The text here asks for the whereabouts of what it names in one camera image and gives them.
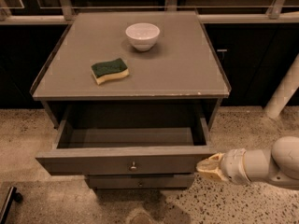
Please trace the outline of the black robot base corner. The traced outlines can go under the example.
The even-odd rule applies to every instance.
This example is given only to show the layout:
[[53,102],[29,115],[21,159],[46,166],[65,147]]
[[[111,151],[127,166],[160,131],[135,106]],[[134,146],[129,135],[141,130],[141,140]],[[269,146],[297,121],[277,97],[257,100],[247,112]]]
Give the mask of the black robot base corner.
[[9,214],[10,207],[13,203],[22,203],[23,197],[17,191],[16,187],[10,187],[7,192],[7,196],[4,200],[0,211],[0,224],[5,224],[7,220],[7,216]]

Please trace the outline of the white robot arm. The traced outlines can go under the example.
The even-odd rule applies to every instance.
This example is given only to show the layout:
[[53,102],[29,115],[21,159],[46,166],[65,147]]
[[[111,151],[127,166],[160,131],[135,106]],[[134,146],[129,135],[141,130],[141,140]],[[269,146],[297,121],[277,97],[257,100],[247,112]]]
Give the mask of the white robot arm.
[[299,190],[299,138],[279,138],[271,148],[231,149],[199,161],[196,170],[213,181],[247,185],[263,182],[269,185]]

